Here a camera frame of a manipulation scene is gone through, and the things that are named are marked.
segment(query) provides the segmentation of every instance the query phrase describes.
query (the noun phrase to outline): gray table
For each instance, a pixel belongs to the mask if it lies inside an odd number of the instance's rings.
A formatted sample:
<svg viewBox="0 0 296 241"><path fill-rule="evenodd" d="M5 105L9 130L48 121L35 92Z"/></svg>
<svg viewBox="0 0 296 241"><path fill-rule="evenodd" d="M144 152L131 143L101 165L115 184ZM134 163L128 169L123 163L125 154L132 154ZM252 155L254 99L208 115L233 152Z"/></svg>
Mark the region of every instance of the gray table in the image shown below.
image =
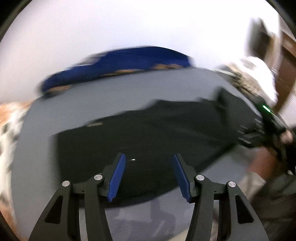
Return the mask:
<svg viewBox="0 0 296 241"><path fill-rule="evenodd" d="M24 120L12 167L12 197L20 233L29 237L57 189L59 170L53 158L52 135L92 119L143 108L154 99L213 99L219 86L254 108L222 77L197 68L108 77L76 85L50 99L37 99ZM220 183L238 181L251 156L249 150L236 147L203 174ZM107 209L106 215L114 241L167 240L188 228L192 211L193 205L177 188L146 203ZM83 209L80 214L85 229ZM81 235L86 240L85 232Z"/></svg>

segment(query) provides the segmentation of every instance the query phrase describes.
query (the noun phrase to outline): round metal pin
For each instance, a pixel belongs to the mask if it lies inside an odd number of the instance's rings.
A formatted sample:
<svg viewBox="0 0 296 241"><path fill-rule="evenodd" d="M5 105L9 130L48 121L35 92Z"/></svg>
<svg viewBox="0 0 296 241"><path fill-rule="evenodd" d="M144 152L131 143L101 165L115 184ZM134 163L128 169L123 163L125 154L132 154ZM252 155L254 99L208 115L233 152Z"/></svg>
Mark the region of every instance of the round metal pin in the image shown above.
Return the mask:
<svg viewBox="0 0 296 241"><path fill-rule="evenodd" d="M94 179L95 180L101 180L103 178L103 176L101 174L95 175Z"/></svg>
<svg viewBox="0 0 296 241"><path fill-rule="evenodd" d="M199 181L202 181L202 180L205 179L205 177L203 175L197 175L196 179L199 180Z"/></svg>
<svg viewBox="0 0 296 241"><path fill-rule="evenodd" d="M234 187L236 186L235 182L232 182L232 181L229 182L228 185L229 185L230 187L232 187L232 188L234 188Z"/></svg>
<svg viewBox="0 0 296 241"><path fill-rule="evenodd" d="M69 182L69 181L63 181L62 185L63 185L64 187L67 187L67 186L70 185L70 182Z"/></svg>

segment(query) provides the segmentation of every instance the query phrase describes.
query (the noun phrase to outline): folded blue garment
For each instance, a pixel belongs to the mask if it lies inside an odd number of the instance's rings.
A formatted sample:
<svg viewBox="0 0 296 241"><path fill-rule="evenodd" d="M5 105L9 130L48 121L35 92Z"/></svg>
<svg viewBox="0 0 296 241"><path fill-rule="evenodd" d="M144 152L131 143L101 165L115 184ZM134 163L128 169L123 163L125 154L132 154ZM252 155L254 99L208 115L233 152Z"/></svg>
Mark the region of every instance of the folded blue garment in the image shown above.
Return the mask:
<svg viewBox="0 0 296 241"><path fill-rule="evenodd" d="M96 80L118 74L120 70L150 70L159 65L189 67L189 57L177 51L161 47L119 49L90 56L77 66L56 73L43 81L41 91L74 83Z"/></svg>

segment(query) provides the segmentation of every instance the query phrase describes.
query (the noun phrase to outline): blue gripper pad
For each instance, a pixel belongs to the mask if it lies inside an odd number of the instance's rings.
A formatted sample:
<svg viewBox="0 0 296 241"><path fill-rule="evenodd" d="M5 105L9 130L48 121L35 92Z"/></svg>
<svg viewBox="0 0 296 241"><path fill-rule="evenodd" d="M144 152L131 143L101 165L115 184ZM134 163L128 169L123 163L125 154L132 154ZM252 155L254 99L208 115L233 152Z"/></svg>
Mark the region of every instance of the blue gripper pad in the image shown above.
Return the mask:
<svg viewBox="0 0 296 241"><path fill-rule="evenodd" d="M109 192L107 194L108 202L111 202L112 199L116 197L118 187L119 187L125 167L126 167L126 157L124 154L122 154L109 182Z"/></svg>
<svg viewBox="0 0 296 241"><path fill-rule="evenodd" d="M175 171L175 175L178 181L178 184L180 186L181 189L181 193L183 198L186 199L187 202L190 202L191 200L191 195L190 195L190 185L189 185L189 181L184 173L184 170L180 164L180 161L177 157L177 155L174 155L173 157L173 167L174 167L174 171Z"/></svg>

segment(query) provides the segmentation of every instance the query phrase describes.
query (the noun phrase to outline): green light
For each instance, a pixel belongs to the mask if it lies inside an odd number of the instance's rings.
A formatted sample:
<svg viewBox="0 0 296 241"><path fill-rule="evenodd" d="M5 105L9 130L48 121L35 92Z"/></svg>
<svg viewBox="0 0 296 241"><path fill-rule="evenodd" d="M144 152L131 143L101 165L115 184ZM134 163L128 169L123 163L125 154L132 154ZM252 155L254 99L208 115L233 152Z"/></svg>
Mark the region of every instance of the green light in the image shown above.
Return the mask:
<svg viewBox="0 0 296 241"><path fill-rule="evenodd" d="M270 109L268 109L265 105L263 106L263 108L264 109L266 109L268 112L270 112L271 113L271 110Z"/></svg>

